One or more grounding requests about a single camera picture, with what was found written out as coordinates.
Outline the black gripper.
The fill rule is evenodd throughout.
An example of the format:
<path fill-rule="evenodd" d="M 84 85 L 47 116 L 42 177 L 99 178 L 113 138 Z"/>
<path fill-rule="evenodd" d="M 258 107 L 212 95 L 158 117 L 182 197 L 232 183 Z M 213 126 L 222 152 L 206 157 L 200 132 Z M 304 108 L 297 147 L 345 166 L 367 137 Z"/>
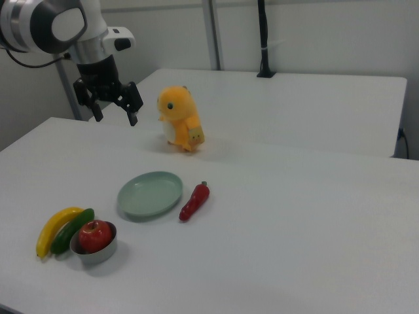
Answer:
<path fill-rule="evenodd" d="M 143 100 L 133 82 L 122 84 L 113 55 L 96 63 L 77 64 L 81 75 L 73 83 L 78 104 L 92 111 L 97 122 L 103 119 L 98 98 L 101 101 L 114 101 L 122 108 L 131 126 L 138 122 L 137 113 Z"/>

